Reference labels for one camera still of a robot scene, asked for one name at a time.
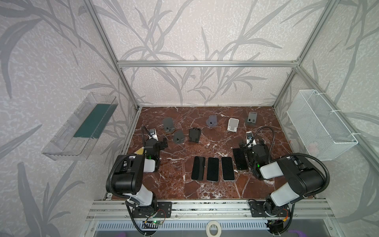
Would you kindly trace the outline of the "black phone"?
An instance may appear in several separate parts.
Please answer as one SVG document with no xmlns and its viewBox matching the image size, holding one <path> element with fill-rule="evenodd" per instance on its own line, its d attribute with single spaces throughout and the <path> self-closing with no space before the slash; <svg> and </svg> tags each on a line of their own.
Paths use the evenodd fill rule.
<svg viewBox="0 0 379 237">
<path fill-rule="evenodd" d="M 245 153 L 240 148 L 233 148 L 233 156 L 237 170 L 248 170 L 248 164 L 246 161 Z"/>
<path fill-rule="evenodd" d="M 193 168 L 191 173 L 191 179 L 196 181 L 202 181 L 205 169 L 205 157 L 196 156 L 193 162 Z"/>
</svg>

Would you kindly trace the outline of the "green-edged phone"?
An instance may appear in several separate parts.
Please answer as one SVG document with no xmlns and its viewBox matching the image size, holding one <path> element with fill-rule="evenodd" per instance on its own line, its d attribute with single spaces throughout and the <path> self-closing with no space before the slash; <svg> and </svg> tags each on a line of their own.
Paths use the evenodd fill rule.
<svg viewBox="0 0 379 237">
<path fill-rule="evenodd" d="M 219 159 L 208 158 L 207 164 L 207 181 L 218 182 L 219 181 Z"/>
</svg>

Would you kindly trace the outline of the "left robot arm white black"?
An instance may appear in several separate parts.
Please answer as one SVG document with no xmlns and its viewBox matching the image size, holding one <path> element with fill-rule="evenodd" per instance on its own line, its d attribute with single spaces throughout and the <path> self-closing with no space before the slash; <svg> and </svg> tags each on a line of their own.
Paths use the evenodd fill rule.
<svg viewBox="0 0 379 237">
<path fill-rule="evenodd" d="M 119 155 L 107 178 L 107 192 L 125 199 L 129 208 L 156 212 L 157 198 L 143 185 L 143 176 L 159 170 L 160 152 L 167 147 L 166 138 L 162 141 L 150 138 L 144 142 L 142 154 Z"/>
</svg>

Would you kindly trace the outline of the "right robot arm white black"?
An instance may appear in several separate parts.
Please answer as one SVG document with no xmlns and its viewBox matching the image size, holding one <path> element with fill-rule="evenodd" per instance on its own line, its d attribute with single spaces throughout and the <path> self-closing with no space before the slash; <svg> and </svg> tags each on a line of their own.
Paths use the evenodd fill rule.
<svg viewBox="0 0 379 237">
<path fill-rule="evenodd" d="M 293 153 L 271 160 L 269 147 L 265 143 L 254 145 L 252 141 L 239 145 L 249 170 L 260 180 L 284 177 L 286 182 L 279 189 L 259 201 L 259 212 L 276 216 L 281 209 L 306 197 L 324 191 L 330 183 L 330 173 L 319 159 L 302 153 Z"/>
</svg>

